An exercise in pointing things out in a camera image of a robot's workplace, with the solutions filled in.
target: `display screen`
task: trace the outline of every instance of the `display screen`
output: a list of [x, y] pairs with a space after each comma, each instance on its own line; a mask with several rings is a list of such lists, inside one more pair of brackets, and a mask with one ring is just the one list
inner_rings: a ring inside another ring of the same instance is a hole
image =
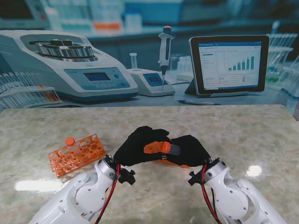
[[159, 79], [158, 79], [156, 76], [151, 76], [151, 77], [149, 77], [149, 80], [150, 80], [152, 83], [159, 82]]
[[105, 72], [84, 73], [90, 81], [106, 81], [111, 80]]
[[258, 86], [262, 42], [199, 43], [205, 90]]
[[25, 0], [0, 0], [0, 18], [33, 19]]

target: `control panel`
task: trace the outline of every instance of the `control panel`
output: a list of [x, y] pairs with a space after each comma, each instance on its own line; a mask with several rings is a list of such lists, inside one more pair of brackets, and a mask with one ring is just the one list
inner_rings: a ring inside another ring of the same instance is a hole
[[158, 73], [147, 73], [143, 74], [143, 76], [150, 86], [162, 86], [163, 84], [163, 81]]
[[65, 69], [64, 71], [84, 90], [109, 90], [130, 87], [118, 68]]

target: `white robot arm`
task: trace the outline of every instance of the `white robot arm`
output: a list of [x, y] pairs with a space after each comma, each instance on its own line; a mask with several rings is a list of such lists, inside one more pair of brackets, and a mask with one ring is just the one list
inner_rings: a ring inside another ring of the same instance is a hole
[[[234, 179], [224, 162], [219, 159], [207, 165], [204, 181], [215, 191], [215, 204], [226, 224], [286, 224], [283, 218], [262, 196], [262, 194], [245, 179]], [[202, 183], [202, 171], [196, 175], [191, 172], [189, 183]], [[250, 217], [249, 202], [254, 210]]]
[[[115, 181], [116, 166], [106, 156], [95, 165], [96, 172], [82, 173], [49, 200], [29, 224], [90, 224], [103, 207], [105, 192]], [[135, 182], [133, 171], [122, 169], [121, 183]]]

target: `laboratory backdrop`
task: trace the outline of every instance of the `laboratory backdrop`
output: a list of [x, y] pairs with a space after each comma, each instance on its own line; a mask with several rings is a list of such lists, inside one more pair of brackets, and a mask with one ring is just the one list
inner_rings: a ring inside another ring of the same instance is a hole
[[298, 32], [297, 0], [0, 0], [0, 111], [281, 104], [296, 117]]

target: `bar chart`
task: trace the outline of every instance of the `bar chart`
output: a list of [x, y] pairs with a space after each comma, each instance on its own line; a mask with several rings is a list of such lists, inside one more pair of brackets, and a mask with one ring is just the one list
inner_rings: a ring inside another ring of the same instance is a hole
[[247, 56], [238, 59], [228, 59], [227, 68], [228, 71], [253, 70], [255, 68], [254, 56]]

